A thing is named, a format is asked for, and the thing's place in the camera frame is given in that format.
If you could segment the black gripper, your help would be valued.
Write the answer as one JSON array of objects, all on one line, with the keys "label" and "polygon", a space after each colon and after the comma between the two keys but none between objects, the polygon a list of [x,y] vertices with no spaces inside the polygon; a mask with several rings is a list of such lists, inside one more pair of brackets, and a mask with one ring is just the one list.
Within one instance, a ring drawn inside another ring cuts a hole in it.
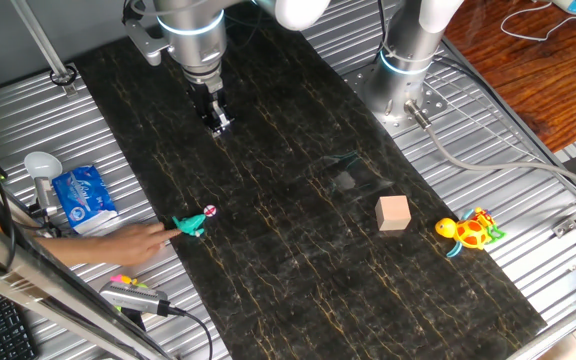
[{"label": "black gripper", "polygon": [[232,117],[227,109],[224,89],[211,91],[205,84],[190,83],[188,95],[213,137],[229,129]]}]

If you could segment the person's bare hand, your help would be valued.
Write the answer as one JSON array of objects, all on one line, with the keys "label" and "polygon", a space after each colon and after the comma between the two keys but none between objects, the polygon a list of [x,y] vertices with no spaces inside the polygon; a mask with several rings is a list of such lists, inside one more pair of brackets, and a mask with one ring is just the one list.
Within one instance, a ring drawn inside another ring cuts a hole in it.
[{"label": "person's bare hand", "polygon": [[165,243],[181,234],[166,230],[163,223],[134,224],[89,241],[89,263],[110,263],[121,266],[141,264],[152,258]]}]

